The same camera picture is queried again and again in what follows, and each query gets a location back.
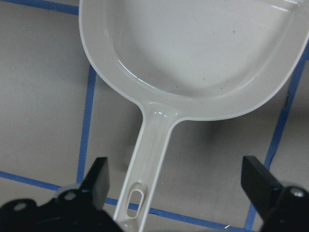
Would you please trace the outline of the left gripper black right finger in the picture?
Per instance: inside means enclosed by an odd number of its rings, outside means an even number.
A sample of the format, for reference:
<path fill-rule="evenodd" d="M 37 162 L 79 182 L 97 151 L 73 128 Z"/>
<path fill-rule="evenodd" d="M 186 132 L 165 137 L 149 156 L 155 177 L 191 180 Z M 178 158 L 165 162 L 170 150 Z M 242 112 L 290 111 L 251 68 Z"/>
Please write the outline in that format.
<path fill-rule="evenodd" d="M 287 216 L 286 187 L 255 156 L 242 159 L 241 186 L 260 217 Z"/>

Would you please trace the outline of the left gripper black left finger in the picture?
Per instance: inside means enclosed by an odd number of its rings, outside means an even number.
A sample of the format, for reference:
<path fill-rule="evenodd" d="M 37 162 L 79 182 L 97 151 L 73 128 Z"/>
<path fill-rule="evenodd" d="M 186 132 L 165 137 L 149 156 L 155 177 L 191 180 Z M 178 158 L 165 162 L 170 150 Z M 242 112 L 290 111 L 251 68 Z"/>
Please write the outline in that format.
<path fill-rule="evenodd" d="M 109 188 L 108 158 L 96 158 L 77 189 L 77 209 L 81 212 L 101 211 L 105 204 Z"/>

